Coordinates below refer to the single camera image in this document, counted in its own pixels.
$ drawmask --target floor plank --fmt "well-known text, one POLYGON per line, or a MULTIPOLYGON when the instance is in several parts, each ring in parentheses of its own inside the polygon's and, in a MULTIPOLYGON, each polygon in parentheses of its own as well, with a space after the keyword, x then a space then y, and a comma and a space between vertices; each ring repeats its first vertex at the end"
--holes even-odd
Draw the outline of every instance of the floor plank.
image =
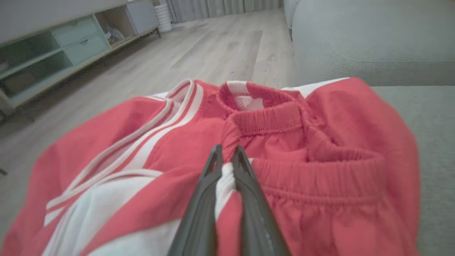
POLYGON ((162 38, 132 43, 75 75, 0 127, 0 241, 23 205, 39 154, 74 127, 116 104, 168 91, 183 79, 221 85, 250 80, 296 86, 292 42, 282 9, 179 24, 162 38))

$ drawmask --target gray sofa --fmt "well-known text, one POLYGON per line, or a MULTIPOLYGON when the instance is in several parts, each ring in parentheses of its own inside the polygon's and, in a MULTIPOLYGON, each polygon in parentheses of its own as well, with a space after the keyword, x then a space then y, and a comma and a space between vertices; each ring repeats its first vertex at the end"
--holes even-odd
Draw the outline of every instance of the gray sofa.
POLYGON ((453 255, 455 0, 284 2, 299 82, 360 77, 413 131, 421 169, 419 251, 453 255))

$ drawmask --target cabinet door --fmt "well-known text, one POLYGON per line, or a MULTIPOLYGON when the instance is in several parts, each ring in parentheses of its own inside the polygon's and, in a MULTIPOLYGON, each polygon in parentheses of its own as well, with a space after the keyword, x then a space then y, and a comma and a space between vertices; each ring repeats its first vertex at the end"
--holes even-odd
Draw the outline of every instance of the cabinet door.
POLYGON ((126 5, 136 35, 158 26, 155 8, 150 0, 142 0, 126 5))

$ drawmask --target light green drawer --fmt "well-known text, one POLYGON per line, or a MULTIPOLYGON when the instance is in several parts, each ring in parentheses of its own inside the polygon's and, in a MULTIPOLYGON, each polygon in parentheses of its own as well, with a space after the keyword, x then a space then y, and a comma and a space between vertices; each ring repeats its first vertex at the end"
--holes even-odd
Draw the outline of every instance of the light green drawer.
POLYGON ((65 49, 65 52, 73 64, 77 65, 106 49, 103 38, 94 36, 65 49))
POLYGON ((65 47, 72 43, 77 43, 84 38, 87 38, 96 31, 95 21, 92 17, 83 18, 68 22, 58 28, 52 30, 61 46, 65 47))

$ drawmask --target red and white clothing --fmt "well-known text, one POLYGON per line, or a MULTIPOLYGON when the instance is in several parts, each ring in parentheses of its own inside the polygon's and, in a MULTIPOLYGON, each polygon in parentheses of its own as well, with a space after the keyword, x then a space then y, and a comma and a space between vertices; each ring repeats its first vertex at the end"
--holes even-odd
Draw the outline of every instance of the red and white clothing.
POLYGON ((237 145, 293 255, 417 255, 416 142, 358 78, 281 91, 187 80, 128 100, 39 157, 2 255, 165 255, 216 144, 219 255, 240 250, 237 145))

